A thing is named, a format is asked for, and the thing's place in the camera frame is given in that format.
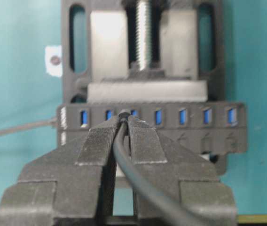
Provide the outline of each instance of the white label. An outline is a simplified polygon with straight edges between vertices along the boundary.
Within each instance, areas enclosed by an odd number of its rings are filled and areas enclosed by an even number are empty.
[[[48,74],[61,77],[63,75],[62,46],[46,46],[45,63]]]

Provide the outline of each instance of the metal screw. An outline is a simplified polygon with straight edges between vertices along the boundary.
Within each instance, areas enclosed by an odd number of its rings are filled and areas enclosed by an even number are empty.
[[[150,67],[152,61],[151,0],[137,0],[136,53],[139,70]]]

